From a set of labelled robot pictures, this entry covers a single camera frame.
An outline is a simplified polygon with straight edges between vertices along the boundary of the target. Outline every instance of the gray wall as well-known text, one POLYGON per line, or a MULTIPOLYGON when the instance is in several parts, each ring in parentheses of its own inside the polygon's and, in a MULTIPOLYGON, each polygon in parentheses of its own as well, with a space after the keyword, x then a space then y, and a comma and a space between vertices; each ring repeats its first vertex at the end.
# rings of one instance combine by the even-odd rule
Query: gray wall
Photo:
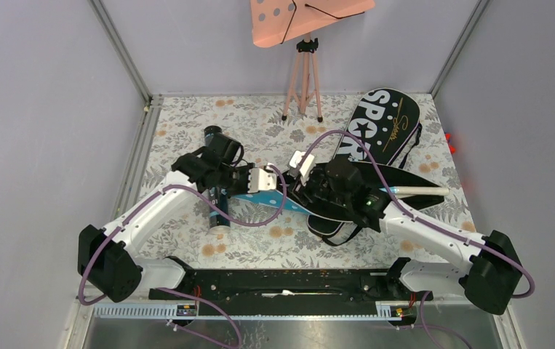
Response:
MULTIPOLYGON (((249 0, 103 2, 153 93, 287 91, 300 39, 254 46, 249 0)), ((364 15, 314 32, 321 91, 428 91, 476 0, 375 3, 364 15)))
POLYGON ((142 103, 86 1, 0 0, 0 348, 53 348, 142 103))
POLYGON ((527 347, 555 348, 555 1, 493 1, 436 102, 477 229, 538 282, 514 301, 527 347))

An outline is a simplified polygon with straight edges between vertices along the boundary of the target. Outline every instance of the red object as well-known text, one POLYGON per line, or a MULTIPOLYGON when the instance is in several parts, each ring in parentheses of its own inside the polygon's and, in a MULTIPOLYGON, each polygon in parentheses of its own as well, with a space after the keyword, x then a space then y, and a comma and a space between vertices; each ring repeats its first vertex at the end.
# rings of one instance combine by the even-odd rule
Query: red object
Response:
POLYGON ((410 293, 410 303, 408 304, 408 309, 410 309, 414 303, 416 303, 416 293, 410 293))
POLYGON ((451 155, 452 155, 457 151, 457 149, 455 149, 455 147, 453 147, 450 144, 451 134, 450 133, 445 133, 444 136, 447 138, 447 143, 449 144, 449 150, 450 150, 451 155))

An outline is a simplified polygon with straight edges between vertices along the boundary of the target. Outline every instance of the floral mat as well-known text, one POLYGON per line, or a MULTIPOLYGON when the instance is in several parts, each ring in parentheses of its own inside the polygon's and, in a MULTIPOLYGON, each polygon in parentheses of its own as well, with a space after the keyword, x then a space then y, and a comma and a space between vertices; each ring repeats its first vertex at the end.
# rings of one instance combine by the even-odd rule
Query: floral mat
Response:
MULTIPOLYGON (((434 101, 430 95, 412 97, 420 106, 423 133, 405 169, 451 190, 443 204, 425 213, 464 230, 474 230, 434 101)), ((327 130, 345 129, 360 98, 322 96, 324 122, 319 124, 315 102, 308 106, 306 116, 299 115, 291 103, 291 116, 282 121, 283 96, 167 97, 140 197, 155 187, 178 156, 203 145, 203 129, 209 125, 222 127, 224 133, 241 142, 246 160, 271 162, 286 169, 294 151, 304 151, 327 130)), ((338 142, 338 136, 322 142, 314 152, 317 161, 329 161, 338 142)), ((265 220, 273 211, 248 201, 230 200, 230 214, 247 222, 265 220)), ((140 253, 155 258, 177 256, 192 268, 387 268, 397 257, 442 260, 411 241, 370 229, 364 229, 347 244, 330 247, 308 232, 305 215, 294 212, 284 212, 261 228, 233 224, 226 234, 209 233, 208 214, 206 204, 190 198, 188 205, 148 239, 140 253)))

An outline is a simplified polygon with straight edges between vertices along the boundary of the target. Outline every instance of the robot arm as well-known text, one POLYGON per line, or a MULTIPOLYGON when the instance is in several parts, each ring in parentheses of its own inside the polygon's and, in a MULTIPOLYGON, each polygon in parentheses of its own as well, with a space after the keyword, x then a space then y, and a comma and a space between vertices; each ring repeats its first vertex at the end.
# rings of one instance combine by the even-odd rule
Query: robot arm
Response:
POLYGON ((239 149, 237 141, 216 135, 209 147, 181 156, 157 187, 120 217, 102 229, 88 225, 79 237, 78 272, 84 274, 97 248, 110 237, 87 279, 111 300, 120 302, 136 290, 177 287, 185 275, 179 263, 140 256, 151 234, 188 198, 207 188, 217 186, 238 195, 277 187, 276 174, 268 167, 231 166, 239 149))
POLYGON ((292 196, 303 202, 320 200, 342 206, 359 226, 401 236, 448 261, 424 263, 399 258, 388 273, 393 279, 399 279, 412 292, 465 295, 489 313, 504 312, 522 274, 488 250, 520 264, 506 235, 496 230, 489 236, 463 231, 402 200, 394 201, 380 188, 368 186, 360 171, 345 158, 329 161, 322 171, 313 170, 313 160, 312 156, 302 160, 299 154, 290 164, 292 170, 304 161, 298 181, 291 185, 292 196))

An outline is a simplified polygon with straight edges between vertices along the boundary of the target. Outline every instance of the tripod leg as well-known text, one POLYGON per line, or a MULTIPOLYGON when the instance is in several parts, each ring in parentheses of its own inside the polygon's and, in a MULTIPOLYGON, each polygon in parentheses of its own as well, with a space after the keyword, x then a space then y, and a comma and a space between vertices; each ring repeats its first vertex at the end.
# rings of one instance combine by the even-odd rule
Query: tripod leg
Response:
POLYGON ((286 105, 284 105, 284 112, 282 113, 282 120, 286 121, 288 118, 288 108, 290 107, 290 100, 292 96, 296 94, 295 91, 295 84, 296 84, 296 76, 298 73, 298 63, 300 63, 300 53, 297 53, 297 57, 295 60, 295 66, 292 69, 292 76, 290 77, 290 87, 288 88, 288 97, 286 97, 286 105))
POLYGON ((322 122, 322 112, 320 110, 320 79, 318 77, 318 60, 316 54, 311 54, 311 65, 314 68, 314 89, 316 90, 316 104, 318 105, 318 122, 322 122))
POLYGON ((301 114, 305 113, 307 103, 309 103, 309 55, 311 53, 303 53, 303 87, 300 91, 299 111, 301 114))

